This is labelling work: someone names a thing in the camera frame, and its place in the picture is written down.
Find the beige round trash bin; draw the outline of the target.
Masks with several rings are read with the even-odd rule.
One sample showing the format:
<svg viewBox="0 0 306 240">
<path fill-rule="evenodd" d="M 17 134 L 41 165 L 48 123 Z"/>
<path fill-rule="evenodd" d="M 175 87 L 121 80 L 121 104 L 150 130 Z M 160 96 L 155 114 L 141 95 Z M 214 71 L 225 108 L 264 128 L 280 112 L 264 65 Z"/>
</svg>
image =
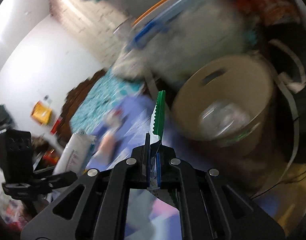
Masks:
<svg viewBox="0 0 306 240">
<path fill-rule="evenodd" d="M 260 141 L 272 92 L 263 61 L 229 55 L 199 69 L 178 91 L 171 112 L 187 139 L 242 157 Z"/>
</svg>

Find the grey patterned pillow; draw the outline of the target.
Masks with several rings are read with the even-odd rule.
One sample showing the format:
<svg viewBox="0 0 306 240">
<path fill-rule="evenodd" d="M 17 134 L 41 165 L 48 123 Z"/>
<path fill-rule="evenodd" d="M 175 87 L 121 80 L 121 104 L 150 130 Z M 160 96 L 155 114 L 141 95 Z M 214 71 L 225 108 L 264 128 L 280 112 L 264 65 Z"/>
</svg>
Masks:
<svg viewBox="0 0 306 240">
<path fill-rule="evenodd" d="M 116 77 L 129 81 L 151 78 L 152 72 L 140 54 L 140 51 L 135 49 L 126 51 L 123 48 L 111 67 L 111 73 Z"/>
</svg>

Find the clear plastic storage box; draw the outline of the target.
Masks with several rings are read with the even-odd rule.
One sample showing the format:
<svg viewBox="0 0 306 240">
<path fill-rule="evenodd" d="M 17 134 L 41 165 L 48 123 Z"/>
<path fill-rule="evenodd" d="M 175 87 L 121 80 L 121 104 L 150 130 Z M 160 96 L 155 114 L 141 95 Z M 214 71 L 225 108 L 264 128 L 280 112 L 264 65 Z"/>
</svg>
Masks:
<svg viewBox="0 0 306 240">
<path fill-rule="evenodd" d="M 152 74 L 184 83 L 207 63 L 245 48 L 243 20 L 233 0 L 191 0 L 143 49 L 134 49 Z"/>
</svg>

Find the yellow red wall calendar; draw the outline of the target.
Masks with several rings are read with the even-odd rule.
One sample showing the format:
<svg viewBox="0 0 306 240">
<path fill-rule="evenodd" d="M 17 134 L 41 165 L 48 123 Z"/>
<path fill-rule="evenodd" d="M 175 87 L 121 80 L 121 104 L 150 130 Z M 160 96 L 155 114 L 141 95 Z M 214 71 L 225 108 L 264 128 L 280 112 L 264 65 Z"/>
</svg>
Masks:
<svg viewBox="0 0 306 240">
<path fill-rule="evenodd" d="M 31 118 L 41 125 L 48 125 L 51 119 L 52 109 L 41 101 L 38 101 L 31 112 Z"/>
</svg>

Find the green snack wrapper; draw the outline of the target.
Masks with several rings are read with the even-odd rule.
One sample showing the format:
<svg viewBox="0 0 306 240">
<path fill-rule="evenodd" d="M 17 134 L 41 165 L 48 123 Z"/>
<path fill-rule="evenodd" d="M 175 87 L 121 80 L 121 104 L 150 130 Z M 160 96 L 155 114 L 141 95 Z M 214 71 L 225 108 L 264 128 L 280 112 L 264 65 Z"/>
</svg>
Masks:
<svg viewBox="0 0 306 240">
<path fill-rule="evenodd" d="M 150 186 L 152 190 L 157 190 L 161 185 L 161 156 L 160 148 L 162 147 L 162 138 L 164 132 L 165 120 L 165 90 L 159 91 L 157 94 L 154 111 L 150 121 Z"/>
</svg>

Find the dark wooden headboard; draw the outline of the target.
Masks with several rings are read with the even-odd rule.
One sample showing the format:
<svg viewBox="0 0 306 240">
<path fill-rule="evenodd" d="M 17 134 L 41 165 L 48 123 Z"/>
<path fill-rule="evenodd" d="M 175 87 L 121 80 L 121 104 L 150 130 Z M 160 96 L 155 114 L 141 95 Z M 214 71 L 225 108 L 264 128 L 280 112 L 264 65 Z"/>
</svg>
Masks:
<svg viewBox="0 0 306 240">
<path fill-rule="evenodd" d="M 93 88 L 94 84 L 106 74 L 105 70 L 97 71 L 93 77 L 82 81 L 77 87 L 71 89 L 66 96 L 65 103 L 62 106 L 60 114 L 60 123 L 58 124 L 56 137 L 60 146 L 65 147 L 72 136 L 70 127 L 70 120 L 75 112 L 85 100 L 89 91 Z"/>
</svg>

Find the pink white paper cup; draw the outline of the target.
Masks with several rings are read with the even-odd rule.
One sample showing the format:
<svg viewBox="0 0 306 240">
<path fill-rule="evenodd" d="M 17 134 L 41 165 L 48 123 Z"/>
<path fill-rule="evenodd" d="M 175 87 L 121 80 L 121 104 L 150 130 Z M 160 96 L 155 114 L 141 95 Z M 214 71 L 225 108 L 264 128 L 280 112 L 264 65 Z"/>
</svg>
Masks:
<svg viewBox="0 0 306 240">
<path fill-rule="evenodd" d="M 94 154 L 94 159 L 100 165 L 109 165 L 116 157 L 117 142 L 118 140 L 113 131 L 106 132 Z"/>
</svg>

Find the teal white patterned quilt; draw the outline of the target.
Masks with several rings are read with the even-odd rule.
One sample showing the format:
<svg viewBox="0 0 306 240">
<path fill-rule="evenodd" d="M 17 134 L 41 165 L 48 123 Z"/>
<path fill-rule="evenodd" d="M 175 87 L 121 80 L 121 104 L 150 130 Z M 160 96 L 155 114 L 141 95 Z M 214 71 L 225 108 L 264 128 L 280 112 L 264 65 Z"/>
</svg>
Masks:
<svg viewBox="0 0 306 240">
<path fill-rule="evenodd" d="M 111 71 L 106 72 L 96 81 L 71 118 L 71 132 L 77 133 L 83 130 L 91 134 L 105 115 L 121 100 L 127 96 L 138 96 L 143 88 L 143 81 L 126 81 L 114 76 Z"/>
</svg>

